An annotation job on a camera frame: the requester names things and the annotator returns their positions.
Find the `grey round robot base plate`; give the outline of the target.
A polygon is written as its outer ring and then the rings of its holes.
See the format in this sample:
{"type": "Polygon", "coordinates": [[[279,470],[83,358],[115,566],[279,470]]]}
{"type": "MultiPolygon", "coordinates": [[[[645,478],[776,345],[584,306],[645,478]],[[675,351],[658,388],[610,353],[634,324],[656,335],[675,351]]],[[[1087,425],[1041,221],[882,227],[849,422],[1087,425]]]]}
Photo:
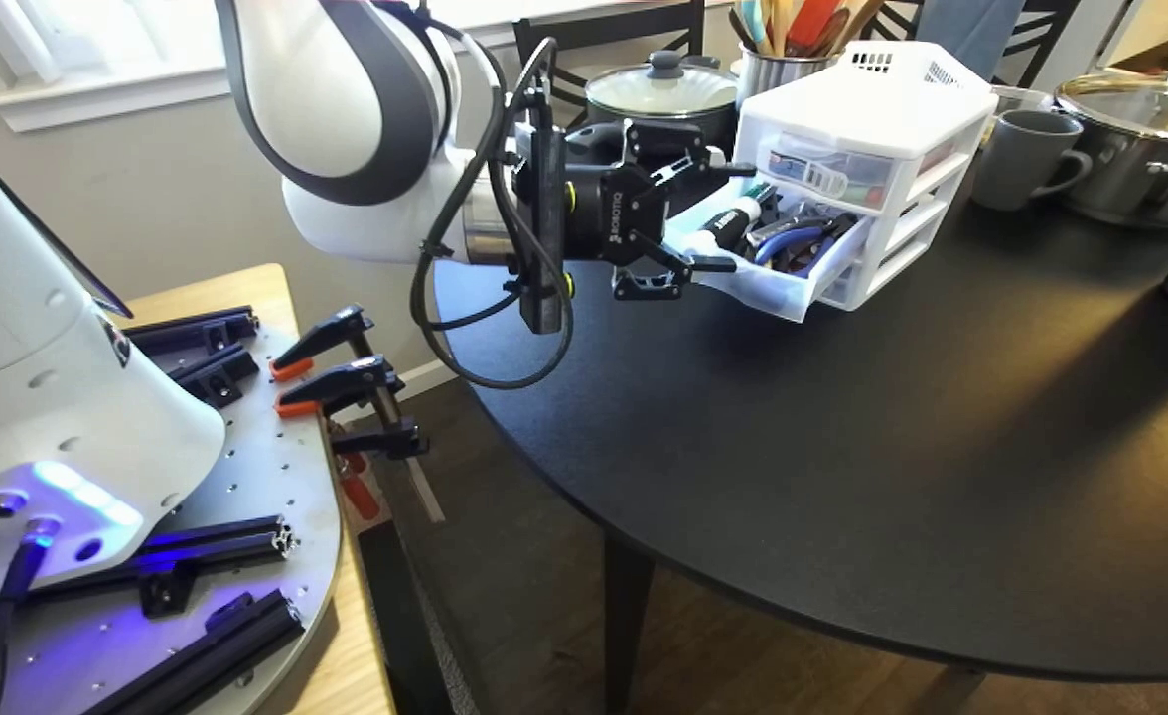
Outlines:
{"type": "Polygon", "coordinates": [[[281,593],[215,603],[195,584],[281,560],[291,523],[177,523],[260,376],[245,306],[119,329],[0,320],[0,715],[189,715],[301,634],[281,593]]]}

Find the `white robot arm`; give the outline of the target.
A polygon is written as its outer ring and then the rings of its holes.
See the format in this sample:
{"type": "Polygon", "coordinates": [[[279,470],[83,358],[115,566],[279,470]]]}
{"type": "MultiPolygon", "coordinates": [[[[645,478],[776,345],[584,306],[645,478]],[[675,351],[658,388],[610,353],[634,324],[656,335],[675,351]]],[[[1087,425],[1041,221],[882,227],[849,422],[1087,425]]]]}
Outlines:
{"type": "MultiPolygon", "coordinates": [[[[465,149],[458,61],[478,33],[579,0],[159,0],[195,33],[203,84],[49,170],[106,213],[142,282],[226,263],[250,213],[219,170],[260,149],[306,238],[389,258],[421,243],[465,149]]],[[[0,180],[0,595],[7,560],[45,589],[122,564],[219,460],[224,415],[183,393],[103,311],[90,275],[0,180]]]]}

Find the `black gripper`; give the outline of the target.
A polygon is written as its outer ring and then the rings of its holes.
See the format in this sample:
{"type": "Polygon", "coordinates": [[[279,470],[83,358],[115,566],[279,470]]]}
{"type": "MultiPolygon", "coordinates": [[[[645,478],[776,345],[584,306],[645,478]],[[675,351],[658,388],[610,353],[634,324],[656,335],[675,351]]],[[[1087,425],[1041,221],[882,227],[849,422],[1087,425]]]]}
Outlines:
{"type": "Polygon", "coordinates": [[[587,123],[563,140],[563,253],[607,263],[616,298],[678,298],[693,275],[734,275],[734,258],[670,253],[665,213],[693,180],[752,173],[752,161],[706,161],[697,123],[587,123]]]}

